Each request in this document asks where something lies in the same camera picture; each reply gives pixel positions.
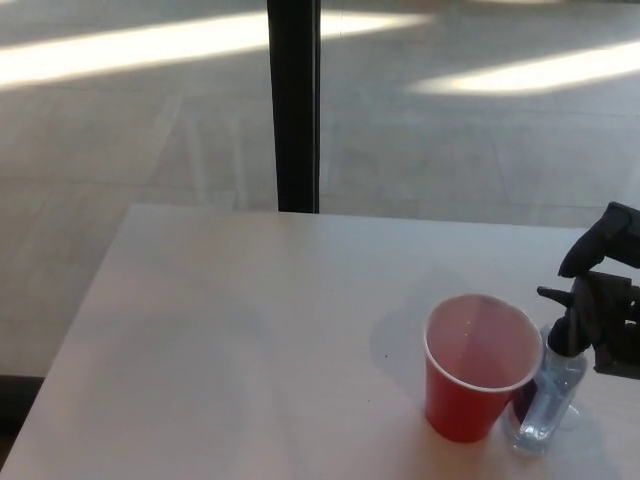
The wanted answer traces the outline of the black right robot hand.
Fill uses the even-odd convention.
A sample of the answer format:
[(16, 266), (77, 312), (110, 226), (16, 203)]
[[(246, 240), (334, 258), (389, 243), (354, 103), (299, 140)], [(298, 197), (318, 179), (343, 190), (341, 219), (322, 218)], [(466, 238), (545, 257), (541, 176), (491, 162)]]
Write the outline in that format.
[(639, 378), (639, 287), (628, 277), (598, 272), (610, 259), (639, 268), (639, 211), (611, 202), (570, 248), (558, 275), (574, 281), (573, 309), (594, 349), (600, 374)]

